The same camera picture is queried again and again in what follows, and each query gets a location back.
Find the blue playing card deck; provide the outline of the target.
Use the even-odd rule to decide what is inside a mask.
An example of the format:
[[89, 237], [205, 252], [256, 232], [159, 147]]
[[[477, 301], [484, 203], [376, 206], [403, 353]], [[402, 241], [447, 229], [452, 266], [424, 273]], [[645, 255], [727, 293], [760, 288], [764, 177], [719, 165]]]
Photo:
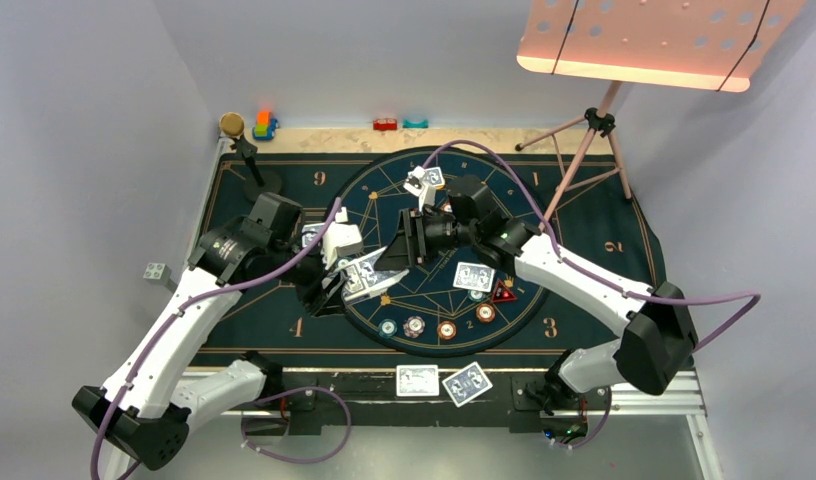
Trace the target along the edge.
[[385, 250], [385, 247], [379, 248], [362, 257], [345, 262], [338, 269], [344, 280], [341, 298], [345, 305], [353, 305], [380, 296], [409, 273], [407, 268], [376, 270], [374, 264]]

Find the dealt card seat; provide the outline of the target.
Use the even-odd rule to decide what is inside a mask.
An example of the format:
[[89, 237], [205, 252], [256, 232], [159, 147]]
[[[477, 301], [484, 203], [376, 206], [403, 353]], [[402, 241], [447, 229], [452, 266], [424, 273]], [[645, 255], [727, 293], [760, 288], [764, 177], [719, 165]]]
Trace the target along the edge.
[[306, 248], [309, 245], [312, 245], [314, 250], [321, 249], [323, 245], [324, 236], [319, 236], [319, 233], [323, 229], [323, 227], [324, 223], [305, 225], [301, 231], [300, 246], [302, 248]]
[[494, 286], [496, 271], [481, 263], [458, 262], [452, 286], [457, 289], [489, 293]]
[[445, 187], [446, 180], [440, 167], [432, 167], [425, 170], [422, 182], [424, 185], [440, 190]]

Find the teal poker chip stack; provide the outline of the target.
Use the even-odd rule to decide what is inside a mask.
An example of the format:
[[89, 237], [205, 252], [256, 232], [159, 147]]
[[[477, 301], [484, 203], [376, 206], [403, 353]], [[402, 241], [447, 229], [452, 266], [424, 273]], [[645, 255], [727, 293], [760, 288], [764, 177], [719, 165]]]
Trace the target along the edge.
[[398, 332], [398, 324], [395, 320], [386, 318], [380, 322], [377, 332], [382, 338], [392, 338]]

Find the teal chips seat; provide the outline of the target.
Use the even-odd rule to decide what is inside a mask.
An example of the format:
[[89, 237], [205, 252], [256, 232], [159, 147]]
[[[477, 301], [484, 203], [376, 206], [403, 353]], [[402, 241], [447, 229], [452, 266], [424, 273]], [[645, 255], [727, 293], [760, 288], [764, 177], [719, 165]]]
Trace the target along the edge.
[[473, 302], [481, 303], [485, 299], [485, 293], [477, 290], [469, 290], [468, 297]]

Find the pink blue poker chip stack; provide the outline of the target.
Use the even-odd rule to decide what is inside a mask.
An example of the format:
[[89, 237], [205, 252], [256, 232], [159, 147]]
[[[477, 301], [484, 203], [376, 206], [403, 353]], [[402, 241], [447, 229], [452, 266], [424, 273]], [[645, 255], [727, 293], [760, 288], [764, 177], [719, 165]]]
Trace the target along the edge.
[[425, 321], [420, 316], [411, 316], [403, 323], [404, 335], [407, 338], [419, 338], [425, 330]]

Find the red dealer button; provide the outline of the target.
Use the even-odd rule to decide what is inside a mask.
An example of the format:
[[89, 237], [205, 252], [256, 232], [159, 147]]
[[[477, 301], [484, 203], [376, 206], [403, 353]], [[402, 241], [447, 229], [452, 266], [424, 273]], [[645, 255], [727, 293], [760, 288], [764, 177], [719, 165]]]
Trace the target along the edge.
[[513, 282], [509, 280], [498, 280], [493, 288], [491, 298], [493, 304], [510, 303], [518, 300], [513, 290]]

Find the orange poker chip stack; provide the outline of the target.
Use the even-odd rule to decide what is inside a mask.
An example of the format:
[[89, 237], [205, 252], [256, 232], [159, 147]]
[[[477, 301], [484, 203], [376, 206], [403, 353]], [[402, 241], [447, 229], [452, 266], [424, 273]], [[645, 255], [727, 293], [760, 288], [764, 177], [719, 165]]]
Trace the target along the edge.
[[457, 335], [457, 327], [451, 321], [442, 321], [437, 326], [437, 336], [443, 341], [449, 341]]

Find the orange chips seat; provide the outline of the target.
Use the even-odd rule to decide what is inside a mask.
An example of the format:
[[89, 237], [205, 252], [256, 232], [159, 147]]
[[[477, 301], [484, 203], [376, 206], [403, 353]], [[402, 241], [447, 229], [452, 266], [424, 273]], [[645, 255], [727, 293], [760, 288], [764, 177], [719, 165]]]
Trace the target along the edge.
[[496, 310], [492, 304], [481, 303], [475, 309], [475, 316], [480, 323], [491, 323], [496, 318]]

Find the dealt card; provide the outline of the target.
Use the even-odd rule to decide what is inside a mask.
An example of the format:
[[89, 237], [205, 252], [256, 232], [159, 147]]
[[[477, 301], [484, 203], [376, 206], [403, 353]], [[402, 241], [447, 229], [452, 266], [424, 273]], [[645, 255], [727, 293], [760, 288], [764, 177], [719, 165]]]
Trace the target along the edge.
[[440, 394], [437, 365], [398, 365], [395, 380], [397, 397], [437, 397]]
[[467, 405], [493, 388], [488, 375], [476, 361], [444, 378], [442, 386], [457, 408]]

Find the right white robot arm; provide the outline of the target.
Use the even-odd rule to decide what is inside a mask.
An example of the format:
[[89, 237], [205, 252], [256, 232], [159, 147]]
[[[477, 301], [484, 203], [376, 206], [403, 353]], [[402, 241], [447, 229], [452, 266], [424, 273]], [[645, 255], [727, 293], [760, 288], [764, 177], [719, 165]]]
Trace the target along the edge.
[[661, 395], [698, 345], [683, 292], [615, 275], [561, 248], [550, 228], [506, 215], [478, 177], [445, 187], [449, 211], [422, 205], [400, 213], [377, 271], [404, 271], [439, 253], [469, 247], [486, 266], [543, 287], [614, 331], [616, 340], [565, 352], [532, 398], [568, 407], [597, 388], [629, 383]]

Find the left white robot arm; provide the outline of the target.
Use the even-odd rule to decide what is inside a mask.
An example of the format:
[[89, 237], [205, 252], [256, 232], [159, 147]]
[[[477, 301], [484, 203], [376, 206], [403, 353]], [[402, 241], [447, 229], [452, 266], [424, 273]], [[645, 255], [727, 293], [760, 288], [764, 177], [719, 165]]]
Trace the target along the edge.
[[135, 351], [100, 386], [73, 398], [79, 416], [136, 466], [156, 471], [182, 449], [189, 434], [237, 406], [268, 409], [298, 395], [282, 367], [247, 351], [227, 368], [182, 385], [191, 360], [214, 327], [248, 290], [279, 280], [292, 284], [309, 314], [341, 308], [341, 256], [359, 252], [360, 229], [334, 202], [320, 224], [303, 225], [300, 204], [273, 193], [203, 234], [169, 303]]

